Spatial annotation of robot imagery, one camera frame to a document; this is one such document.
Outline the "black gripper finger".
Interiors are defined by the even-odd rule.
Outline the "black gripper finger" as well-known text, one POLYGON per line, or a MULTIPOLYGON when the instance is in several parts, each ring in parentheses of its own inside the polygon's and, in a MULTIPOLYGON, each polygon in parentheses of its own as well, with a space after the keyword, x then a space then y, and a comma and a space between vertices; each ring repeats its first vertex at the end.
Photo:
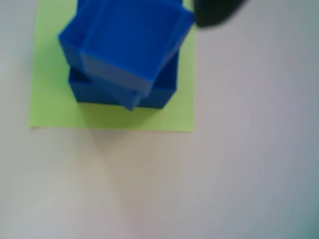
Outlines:
POLYGON ((246 3, 246 0, 194 0, 195 24, 197 27, 220 26, 246 3))

